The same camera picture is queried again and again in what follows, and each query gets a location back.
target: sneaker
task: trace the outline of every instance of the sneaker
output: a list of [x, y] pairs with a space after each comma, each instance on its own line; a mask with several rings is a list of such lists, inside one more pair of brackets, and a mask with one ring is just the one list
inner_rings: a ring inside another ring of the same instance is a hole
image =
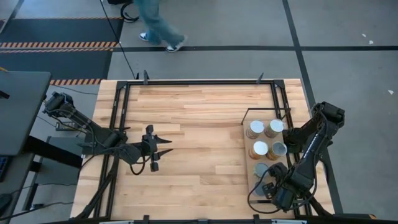
[[149, 41], [147, 38], [147, 33], [140, 33], [139, 38], [143, 41]]
[[178, 43], [175, 47], [172, 47], [172, 46], [169, 45], [166, 48], [166, 50], [168, 52], [170, 52], [170, 53], [176, 52], [176, 51], [180, 50], [180, 48], [182, 48], [184, 46], [184, 44], [186, 43], [187, 40], [188, 40], [188, 36], [184, 35], [184, 39], [180, 43]]

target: concrete floor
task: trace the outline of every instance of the concrete floor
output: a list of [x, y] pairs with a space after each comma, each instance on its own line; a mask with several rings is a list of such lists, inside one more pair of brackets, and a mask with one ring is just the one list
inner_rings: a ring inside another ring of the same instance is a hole
[[[15, 0], [2, 0], [0, 19], [7, 18], [15, 4]], [[16, 17], [103, 16], [98, 0], [69, 0], [65, 7], [60, 4], [61, 0], [25, 0]], [[289, 4], [301, 46], [398, 45], [395, 0], [289, 0]], [[118, 16], [119, 6], [106, 9], [109, 16]], [[190, 36], [189, 46], [293, 46], [280, 0], [165, 0], [161, 1], [161, 11]], [[142, 22], [125, 24], [121, 37], [124, 47], [148, 46], [137, 37], [143, 29]], [[261, 72], [265, 73], [264, 78], [302, 77], [295, 52], [229, 50], [126, 55], [135, 72], [146, 69], [151, 78], [256, 78]], [[398, 157], [394, 141], [398, 133], [398, 52], [304, 52], [303, 56], [315, 99], [346, 110], [346, 124], [329, 148], [344, 212], [372, 213], [381, 219], [398, 220], [398, 175], [394, 166]], [[132, 78], [122, 53], [113, 53], [108, 78]], [[97, 86], [72, 88], [98, 91]], [[75, 97], [79, 110], [87, 116], [93, 114], [95, 96], [65, 92]], [[32, 135], [45, 139], [60, 133], [37, 120]], [[56, 192], [60, 187], [48, 186], [46, 192]], [[63, 195], [52, 194], [51, 198], [38, 194], [35, 202], [68, 202], [73, 195], [72, 190]], [[69, 211], [62, 206], [46, 208], [12, 222], [66, 220]]]

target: wooden table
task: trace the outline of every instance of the wooden table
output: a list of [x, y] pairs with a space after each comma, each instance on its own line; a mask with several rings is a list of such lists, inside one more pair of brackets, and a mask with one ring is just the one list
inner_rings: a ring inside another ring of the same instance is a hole
[[[284, 81], [294, 126], [300, 127], [310, 119], [301, 81]], [[102, 81], [99, 88], [93, 120], [104, 127], [109, 127], [116, 82]], [[174, 151], [162, 157], [158, 172], [150, 172], [147, 165], [141, 175], [134, 176], [125, 162], [119, 163], [112, 220], [142, 220], [144, 215], [150, 215], [151, 220], [252, 219], [255, 212], [246, 203], [248, 180], [240, 125], [244, 113], [252, 107], [274, 107], [271, 88], [264, 85], [133, 86], [125, 125], [131, 127], [127, 132], [128, 142], [139, 142], [145, 127], [153, 124], [159, 137], [173, 141], [159, 145], [160, 151], [168, 148]], [[257, 111], [248, 116], [255, 119], [268, 115]], [[98, 156], [81, 171], [72, 217], [82, 211], [95, 193], [102, 161]], [[135, 170], [139, 168], [140, 165], [134, 166]], [[317, 165], [317, 174], [315, 197], [333, 213], [321, 163]], [[104, 214], [105, 203], [103, 199], [101, 214]], [[266, 206], [266, 210], [275, 209], [273, 205]], [[294, 215], [278, 212], [260, 214], [260, 217], [293, 218]]]

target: black cable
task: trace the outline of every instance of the black cable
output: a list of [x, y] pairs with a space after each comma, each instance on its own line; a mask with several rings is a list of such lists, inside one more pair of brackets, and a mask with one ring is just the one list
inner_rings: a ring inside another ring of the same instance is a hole
[[77, 93], [81, 93], [81, 94], [98, 96], [98, 94], [96, 94], [96, 93], [86, 93], [86, 92], [82, 92], [82, 91], [72, 90], [71, 88], [67, 88], [67, 87], [63, 87], [63, 86], [58, 86], [58, 85], [53, 85], [53, 84], [50, 84], [50, 85], [58, 87], [58, 88], [63, 88], [63, 89], [66, 89], [66, 90], [74, 91], [74, 92], [77, 92]]
[[277, 208], [277, 210], [274, 210], [274, 211], [271, 211], [271, 212], [263, 212], [263, 211], [259, 211], [259, 210], [255, 209], [255, 208], [251, 205], [251, 203], [250, 203], [250, 195], [253, 194], [253, 192], [256, 190], [256, 188], [258, 188], [258, 187], [260, 186], [260, 183], [262, 182], [263, 178], [266, 176], [266, 174], [267, 174], [268, 172], [269, 172], [269, 169], [268, 169], [267, 171], [265, 171], [265, 172], [261, 175], [261, 178], [260, 178], [259, 182], [253, 187], [253, 189], [252, 189], [252, 190], [249, 192], [249, 194], [248, 194], [248, 205], [249, 205], [249, 207], [250, 207], [253, 211], [258, 212], [258, 213], [261, 213], [261, 214], [273, 214], [273, 213], [279, 212], [279, 210], [280, 210], [280, 209]]
[[10, 215], [8, 217], [0, 218], [0, 221], [4, 221], [4, 220], [10, 219], [10, 218], [15, 218], [15, 217], [18, 217], [18, 216], [21, 216], [21, 215], [25, 215], [27, 213], [34, 212], [34, 211], [40, 210], [42, 208], [47, 208], [47, 207], [52, 206], [52, 205], [70, 205], [70, 204], [73, 204], [73, 202], [55, 202], [55, 203], [50, 203], [50, 204], [44, 205], [43, 207], [40, 207], [40, 208], [35, 208], [35, 209], [29, 210], [29, 211], [26, 211], [26, 212], [21, 212], [21, 213], [15, 214], [15, 215]]
[[[38, 186], [43, 186], [43, 185], [62, 185], [62, 186], [72, 186], [72, 185], [76, 185], [76, 184], [58, 184], [58, 183], [49, 183], [49, 184], [38, 184]], [[18, 190], [15, 190], [15, 191], [13, 191], [13, 192], [11, 192], [11, 193], [8, 193], [8, 194], [14, 194], [15, 192], [18, 192], [18, 191], [21, 191], [21, 190], [24, 190], [24, 189], [27, 189], [27, 188], [31, 188], [31, 187], [33, 187], [33, 185], [31, 185], [31, 186], [27, 186], [27, 187], [23, 187], [23, 188], [20, 188], [20, 189], [18, 189]]]
[[144, 162], [148, 162], [149, 159], [150, 159], [150, 156], [148, 156], [148, 158], [146, 160], [142, 161], [142, 162], [136, 162], [136, 164], [143, 164]]
[[130, 63], [129, 63], [129, 60], [128, 60], [127, 57], [126, 57], [126, 53], [124, 53], [124, 49], [123, 49], [122, 43], [120, 43], [119, 37], [118, 37], [118, 35], [116, 34], [116, 31], [113, 29], [111, 20], [109, 19], [108, 14], [106, 13], [104, 4], [102, 3], [102, 0], [99, 0], [99, 2], [101, 3], [102, 10], [103, 10], [104, 13], [105, 13], [106, 19], [108, 20], [109, 26], [110, 26], [111, 29], [112, 29], [113, 35], [114, 35], [114, 37], [116, 38], [116, 40], [118, 41], [118, 44], [120, 45], [120, 49], [122, 50], [122, 53], [123, 53], [123, 55], [124, 55], [124, 59], [126, 59], [127, 65], [128, 65], [129, 68], [130, 68], [131, 75], [132, 75], [132, 77], [133, 77], [134, 79], [136, 79], [136, 75], [135, 75], [134, 72], [132, 71], [132, 68], [131, 68], [131, 65], [130, 65]]
[[309, 197], [307, 197], [307, 199], [305, 199], [302, 203], [300, 203], [300, 204], [298, 204], [298, 205], [296, 205], [294, 207], [289, 208], [288, 211], [298, 209], [301, 206], [310, 203], [310, 200], [314, 197], [315, 192], [317, 192], [318, 178], [317, 178], [317, 165], [315, 164], [316, 157], [317, 157], [316, 155], [314, 155], [314, 157], [313, 157], [313, 168], [314, 168], [314, 173], [315, 173], [315, 176], [314, 176], [315, 182], [314, 182], [313, 191], [312, 191], [311, 195]]
[[140, 175], [140, 174], [142, 174], [142, 172], [143, 172], [144, 169], [145, 169], [145, 163], [146, 163], [146, 161], [145, 161], [145, 156], [144, 156], [144, 155], [142, 155], [142, 160], [143, 160], [143, 162], [142, 162], [142, 167], [141, 167], [141, 170], [140, 170], [138, 173], [134, 172], [134, 169], [132, 168], [132, 165], [130, 164], [130, 170], [131, 170], [132, 174], [134, 174], [134, 175]]
[[50, 122], [48, 122], [48, 121], [46, 121], [44, 118], [41, 118], [40, 116], [36, 116], [37, 118], [39, 118], [39, 119], [41, 119], [42, 121], [44, 121], [44, 122], [46, 122], [47, 124], [49, 124], [49, 125], [51, 125], [51, 126], [53, 126], [53, 127], [55, 127], [55, 128], [57, 128], [54, 124], [52, 124], [52, 123], [50, 123]]
[[92, 155], [90, 158], [88, 158], [82, 165], [81, 165], [81, 167], [79, 168], [79, 171], [77, 172], [77, 178], [79, 179], [79, 176], [80, 176], [80, 171], [82, 170], [82, 168], [87, 164], [87, 162], [89, 162], [90, 160], [92, 160], [94, 157], [96, 157], [96, 156], [98, 156], [98, 154], [97, 155]]
[[128, 13], [124, 12], [124, 10], [126, 10], [126, 8], [133, 4], [134, 2], [132, 0], [124, 3], [124, 5], [122, 6], [122, 8], [120, 9], [120, 15], [121, 17], [123, 17], [123, 21], [126, 23], [133, 23], [133, 22], [137, 22], [139, 19], [139, 16], [137, 17], [131, 17]]

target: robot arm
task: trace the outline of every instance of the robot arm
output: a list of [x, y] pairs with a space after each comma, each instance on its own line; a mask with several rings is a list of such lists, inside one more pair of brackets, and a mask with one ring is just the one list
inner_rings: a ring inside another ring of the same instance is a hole
[[284, 133], [284, 141], [290, 151], [292, 148], [296, 150], [303, 148], [306, 144], [301, 160], [289, 169], [282, 163], [271, 166], [270, 174], [277, 179], [276, 185], [273, 188], [269, 185], [263, 187], [266, 195], [271, 193], [271, 203], [285, 212], [291, 210], [294, 199], [308, 197], [316, 178], [316, 164], [322, 153], [332, 144], [331, 139], [337, 130], [344, 125], [344, 110], [329, 103], [319, 103], [315, 105], [313, 111], [313, 118], [301, 128]]
[[68, 118], [86, 130], [87, 143], [81, 144], [84, 154], [114, 154], [118, 153], [120, 159], [130, 165], [137, 163], [140, 157], [150, 156], [151, 171], [159, 170], [156, 163], [161, 155], [170, 152], [166, 150], [157, 152], [157, 144], [170, 143], [171, 141], [161, 139], [153, 135], [153, 125], [148, 125], [146, 134], [142, 136], [142, 141], [126, 144], [128, 137], [124, 130], [102, 128], [91, 119], [79, 112], [73, 105], [73, 99], [65, 93], [53, 92], [51, 99], [45, 102], [43, 113], [53, 118]]

